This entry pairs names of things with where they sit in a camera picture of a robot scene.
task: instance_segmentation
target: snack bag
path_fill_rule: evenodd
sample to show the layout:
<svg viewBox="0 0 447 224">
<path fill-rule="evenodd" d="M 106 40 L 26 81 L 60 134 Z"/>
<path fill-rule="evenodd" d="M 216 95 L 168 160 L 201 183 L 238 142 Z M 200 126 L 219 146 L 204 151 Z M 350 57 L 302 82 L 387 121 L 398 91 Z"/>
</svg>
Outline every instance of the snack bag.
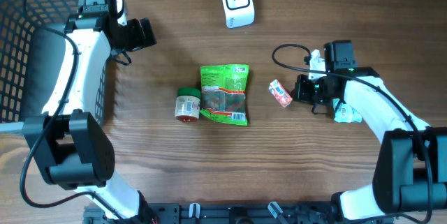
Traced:
<svg viewBox="0 0 447 224">
<path fill-rule="evenodd" d="M 245 87 L 249 66 L 229 64 L 200 68 L 202 109 L 200 113 L 215 122 L 246 126 Z"/>
</svg>

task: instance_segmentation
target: black mesh basket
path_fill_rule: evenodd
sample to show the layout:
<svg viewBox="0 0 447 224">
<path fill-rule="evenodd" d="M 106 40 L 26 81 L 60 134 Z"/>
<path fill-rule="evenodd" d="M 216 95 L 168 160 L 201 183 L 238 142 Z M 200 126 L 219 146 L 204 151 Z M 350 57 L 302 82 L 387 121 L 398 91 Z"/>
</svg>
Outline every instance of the black mesh basket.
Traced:
<svg viewBox="0 0 447 224">
<path fill-rule="evenodd" d="M 64 22 L 84 0 L 0 0 L 0 122 L 23 121 L 38 116 L 48 102 L 64 60 L 65 39 L 36 29 L 41 26 L 62 31 Z M 96 95 L 96 120 L 103 123 L 105 65 Z"/>
</svg>

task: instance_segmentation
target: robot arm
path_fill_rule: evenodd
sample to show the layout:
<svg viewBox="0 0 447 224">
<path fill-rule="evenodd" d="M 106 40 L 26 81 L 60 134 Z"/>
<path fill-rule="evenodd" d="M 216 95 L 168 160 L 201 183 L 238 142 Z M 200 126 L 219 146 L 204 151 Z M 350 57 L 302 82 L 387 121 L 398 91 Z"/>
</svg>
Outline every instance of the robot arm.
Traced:
<svg viewBox="0 0 447 224">
<path fill-rule="evenodd" d="M 56 123 L 34 155 L 43 180 L 65 190 L 95 193 L 95 198 L 87 197 L 102 208 L 109 219 L 116 220 L 119 216 L 130 223 L 157 224 L 156 214 L 143 195 L 128 186 L 115 171 L 112 143 L 93 116 L 75 110 L 71 115 L 52 117 L 57 118 Z M 25 120 L 22 131 L 30 148 L 49 118 L 44 114 Z M 71 135 L 73 142 L 59 144 L 57 140 L 65 135 Z"/>
<path fill-rule="evenodd" d="M 429 124 L 414 116 L 408 111 L 385 87 L 383 80 L 379 77 L 359 77 L 361 80 L 369 82 L 376 87 L 380 87 L 382 91 L 391 96 L 404 111 L 411 116 L 418 130 L 425 130 Z M 352 108 L 356 109 L 368 126 L 376 135 L 377 139 L 382 143 L 383 136 L 387 130 L 413 130 L 410 125 L 405 122 L 400 112 L 388 99 L 380 93 L 372 90 L 364 84 L 356 81 L 346 82 L 344 90 L 344 101 Z"/>
<path fill-rule="evenodd" d="M 60 115 L 81 109 L 95 115 L 96 94 L 106 61 L 156 43 L 147 18 L 126 21 L 122 0 L 85 0 L 77 13 L 68 17 L 64 32 L 77 45 L 78 69 Z M 64 61 L 54 91 L 42 109 L 53 115 L 65 89 L 73 65 L 73 48 L 66 41 Z"/>
<path fill-rule="evenodd" d="M 408 115 L 411 115 L 418 130 L 425 130 L 430 126 L 408 111 L 386 89 L 381 78 L 367 76 L 360 77 L 360 79 L 367 81 L 376 87 L 379 86 L 382 91 L 390 95 Z M 346 82 L 344 101 L 362 115 L 362 118 L 366 121 L 369 128 L 371 128 L 381 144 L 385 132 L 387 131 L 396 129 L 413 130 L 388 99 L 364 84 L 356 81 Z M 377 205 L 372 184 L 363 186 L 354 191 L 342 193 L 340 195 L 340 207 L 342 208 L 344 217 L 349 220 L 359 220 L 385 215 Z"/>
<path fill-rule="evenodd" d="M 431 205 L 433 209 L 445 209 L 447 129 L 430 128 L 429 124 L 415 117 L 390 94 L 374 70 L 358 68 L 353 58 L 351 41 L 326 44 L 325 67 L 328 75 L 317 80 L 311 81 L 306 75 L 298 76 L 293 91 L 294 100 L 329 106 L 332 99 L 339 98 L 362 115 L 381 143 L 373 183 L 332 196 L 333 203 L 339 209 L 337 220 L 350 223 L 410 211 L 426 211 L 429 197 L 427 186 L 431 181 L 428 181 L 426 169 L 415 169 L 413 166 L 415 157 L 424 161 L 421 148 L 425 147 L 433 174 Z M 388 94 L 410 116 L 425 147 L 414 140 L 414 129 L 383 94 L 345 77 L 364 80 Z"/>
</svg>

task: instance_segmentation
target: wood grain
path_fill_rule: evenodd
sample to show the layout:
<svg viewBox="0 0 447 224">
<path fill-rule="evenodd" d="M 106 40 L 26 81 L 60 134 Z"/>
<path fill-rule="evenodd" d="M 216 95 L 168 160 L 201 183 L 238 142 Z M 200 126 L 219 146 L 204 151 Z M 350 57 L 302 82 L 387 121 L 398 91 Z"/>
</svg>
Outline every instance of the wood grain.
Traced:
<svg viewBox="0 0 447 224">
<path fill-rule="evenodd" d="M 447 126 L 446 0 L 254 0 L 253 25 L 227 29 L 221 0 L 126 0 L 130 17 L 148 17 L 158 44 L 108 66 L 104 130 L 117 171 L 149 202 L 296 202 L 328 200 L 369 184 L 379 142 L 366 124 L 336 124 L 310 106 L 284 109 L 268 92 L 278 79 L 292 88 L 297 72 L 273 64 L 283 43 L 322 50 L 353 41 L 360 66 L 372 66 L 388 89 L 433 126 Z M 278 58 L 303 66 L 304 52 Z M 200 82 L 200 66 L 249 64 L 249 126 L 174 119 L 177 89 Z M 88 199 L 33 209 L 20 197 L 28 147 L 0 139 L 0 223 L 79 223 Z M 30 197 L 51 202 L 72 192 L 29 171 Z M 436 211 L 433 223 L 445 223 Z"/>
</svg>

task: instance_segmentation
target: jar with green lid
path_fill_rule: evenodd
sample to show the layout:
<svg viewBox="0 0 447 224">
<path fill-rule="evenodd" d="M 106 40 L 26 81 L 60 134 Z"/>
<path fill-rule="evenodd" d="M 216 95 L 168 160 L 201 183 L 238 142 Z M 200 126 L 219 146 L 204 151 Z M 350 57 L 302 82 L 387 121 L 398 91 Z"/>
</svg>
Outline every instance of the jar with green lid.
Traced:
<svg viewBox="0 0 447 224">
<path fill-rule="evenodd" d="M 175 118 L 182 122 L 196 122 L 200 114 L 200 90 L 180 88 L 175 101 Z"/>
</svg>

